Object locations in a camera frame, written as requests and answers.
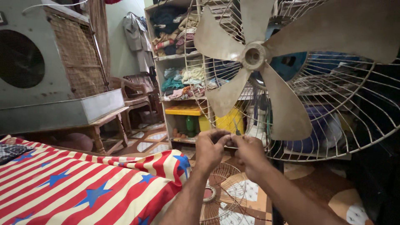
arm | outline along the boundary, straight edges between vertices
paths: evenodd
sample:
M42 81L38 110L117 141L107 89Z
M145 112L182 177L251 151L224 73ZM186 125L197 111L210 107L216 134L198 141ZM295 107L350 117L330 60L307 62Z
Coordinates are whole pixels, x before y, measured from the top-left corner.
M232 135L238 146L236 156L245 164L247 177L271 198L290 225L348 225L332 210L309 198L265 158L261 140Z
M201 132L196 141L196 166L189 179L167 209L160 225L198 224L204 189L212 170L221 162L230 133L224 130Z

forearm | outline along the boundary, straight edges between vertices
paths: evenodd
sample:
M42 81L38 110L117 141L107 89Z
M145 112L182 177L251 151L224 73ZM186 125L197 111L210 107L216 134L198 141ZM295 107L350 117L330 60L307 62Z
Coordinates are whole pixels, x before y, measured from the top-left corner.
M170 205L160 225L198 224L208 174L194 168L182 190Z
M271 164L259 168L258 185L290 225L347 225L333 211L309 198Z

electrical wire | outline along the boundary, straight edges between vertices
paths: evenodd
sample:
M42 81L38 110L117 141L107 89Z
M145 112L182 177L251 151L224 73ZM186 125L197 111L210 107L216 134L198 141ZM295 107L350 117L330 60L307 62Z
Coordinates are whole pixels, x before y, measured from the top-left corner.
M76 6L76 5L83 4L83 3L87 2L87 1L89 1L89 0L85 0L85 1L83 1L83 2L78 2L78 3L75 3L75 4L70 4L70 5L60 5L60 4L40 4L40 5L29 6L28 8L26 8L26 9L24 9L24 10L22 11L22 14L23 14L23 15L25 15L25 14L26 14L26 13L25 13L25 11L26 11L26 10L28 10L28 9L30 9L30 8L33 8L33 7L37 7L37 6Z

human hand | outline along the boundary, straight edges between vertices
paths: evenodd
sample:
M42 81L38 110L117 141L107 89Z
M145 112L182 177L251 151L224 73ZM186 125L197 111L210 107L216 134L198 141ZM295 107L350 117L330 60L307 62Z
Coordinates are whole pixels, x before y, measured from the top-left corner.
M230 134L229 131L221 129L200 132L196 141L195 168L211 173L222 160L224 146L230 144Z
M238 147L235 156L239 158L239 164L246 166L244 172L254 182L265 166L270 165L265 157L262 141L256 137L234 134L231 135L231 140Z

wooden table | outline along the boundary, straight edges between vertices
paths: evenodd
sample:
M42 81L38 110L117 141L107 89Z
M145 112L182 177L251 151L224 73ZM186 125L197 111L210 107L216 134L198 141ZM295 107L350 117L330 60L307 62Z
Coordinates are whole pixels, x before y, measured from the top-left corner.
M124 127L121 122L121 113L123 113L127 109L128 109L128 107L122 107L122 108L88 124L88 125L50 129L50 130L39 131L39 132L35 132L35 133L36 134L40 133L41 135L43 135L44 133L48 133L48 132L51 132L52 134L56 133L59 135L66 135L66 134L70 134L70 133L82 133L82 134L88 135L90 138L94 139L94 145L96 147L97 153L100 153L103 155L110 155L121 144L124 147L128 146L128 139L126 137L126 133L124 131ZM100 127L112 120L114 120L117 124L118 135L121 140L118 141L110 150L108 150L106 152L104 149L104 146L103 146L103 142L100 139Z

